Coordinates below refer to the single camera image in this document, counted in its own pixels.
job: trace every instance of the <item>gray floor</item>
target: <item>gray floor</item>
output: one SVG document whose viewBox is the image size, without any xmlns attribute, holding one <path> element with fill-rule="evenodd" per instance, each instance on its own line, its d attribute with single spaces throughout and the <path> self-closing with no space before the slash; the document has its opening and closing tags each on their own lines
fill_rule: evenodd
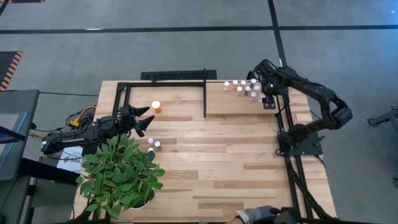
<svg viewBox="0 0 398 224">
<path fill-rule="evenodd" d="M 398 24 L 393 0 L 274 0 L 280 26 Z M 175 26 L 270 26 L 266 0 L 48 0 L 8 5 L 4 29 L 84 29 Z M 299 75 L 336 91 L 354 118 L 339 131 L 324 131 L 326 171 L 338 216 L 397 223 L 396 136 L 389 124 L 366 119 L 398 105 L 398 30 L 282 31 L 288 64 Z M 140 34 L 0 35 L 0 51 L 24 52 L 10 89 L 38 88 L 98 94 L 103 80 L 139 79 L 144 71 L 217 69 L 219 78 L 244 78 L 268 58 L 279 63 L 272 31 Z M 42 129 L 96 103 L 96 97 L 41 95 L 35 122 Z M 316 103 L 310 101 L 319 114 Z M 29 141 L 25 156 L 40 156 Z M 34 223 L 62 222 L 70 206 L 39 210 Z M 51 220 L 44 220 L 46 215 Z"/>
</svg>

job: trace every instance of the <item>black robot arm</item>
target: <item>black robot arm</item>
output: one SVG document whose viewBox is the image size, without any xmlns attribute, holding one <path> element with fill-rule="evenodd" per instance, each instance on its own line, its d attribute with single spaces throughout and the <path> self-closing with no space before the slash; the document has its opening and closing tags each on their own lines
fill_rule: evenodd
<svg viewBox="0 0 398 224">
<path fill-rule="evenodd" d="M 262 85 L 265 108 L 275 105 L 273 96 L 280 94 L 287 87 L 292 87 L 319 102 L 322 117 L 306 125 L 294 125 L 286 136 L 288 138 L 286 144 L 289 146 L 295 147 L 308 134 L 322 129 L 339 129 L 353 117 L 347 104 L 338 98 L 333 90 L 300 77 L 290 67 L 277 68 L 270 61 L 263 60 L 254 72 L 258 74 Z M 331 111 L 331 102 L 336 105 L 333 111 Z"/>
<path fill-rule="evenodd" d="M 145 131 L 155 116 L 143 120 L 137 117 L 143 115 L 149 107 L 134 108 L 130 105 L 120 107 L 120 115 L 116 118 L 105 116 L 93 122 L 94 126 L 88 126 L 83 130 L 65 133 L 50 133 L 43 138 L 41 151 L 47 156 L 61 151 L 65 147 L 81 146 L 82 155 L 96 152 L 98 145 L 118 134 L 128 134 L 135 129 L 140 137 L 144 137 Z"/>
</svg>

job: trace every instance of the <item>potted plant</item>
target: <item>potted plant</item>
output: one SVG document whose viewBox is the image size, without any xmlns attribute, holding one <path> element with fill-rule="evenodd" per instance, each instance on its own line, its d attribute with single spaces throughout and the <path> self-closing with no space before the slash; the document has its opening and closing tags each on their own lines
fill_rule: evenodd
<svg viewBox="0 0 398 224">
<path fill-rule="evenodd" d="M 154 189 L 163 187 L 157 177 L 165 171 L 152 163 L 154 152 L 141 152 L 138 146 L 134 139 L 115 136 L 102 144 L 96 154 L 85 156 L 85 174 L 76 182 L 80 195 L 92 200 L 87 211 L 101 207 L 118 219 L 122 208 L 146 206 L 155 196 Z"/>
</svg>

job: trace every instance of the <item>person's hand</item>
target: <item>person's hand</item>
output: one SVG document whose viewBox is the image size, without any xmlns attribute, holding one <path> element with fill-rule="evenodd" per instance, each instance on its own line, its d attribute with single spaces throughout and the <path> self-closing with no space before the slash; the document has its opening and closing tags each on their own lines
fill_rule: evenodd
<svg viewBox="0 0 398 224">
<path fill-rule="evenodd" d="M 250 214 L 249 218 L 251 224 L 265 218 L 273 219 L 275 218 L 278 211 L 279 209 L 269 205 L 246 209 L 246 212 Z"/>
</svg>

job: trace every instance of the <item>white cap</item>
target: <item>white cap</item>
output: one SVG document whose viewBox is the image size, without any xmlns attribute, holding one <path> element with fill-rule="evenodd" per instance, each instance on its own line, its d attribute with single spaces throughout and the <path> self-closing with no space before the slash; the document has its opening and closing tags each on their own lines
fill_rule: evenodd
<svg viewBox="0 0 398 224">
<path fill-rule="evenodd" d="M 152 107 L 153 107 L 153 109 L 160 108 L 160 102 L 159 101 L 153 101 L 152 102 Z"/>
</svg>

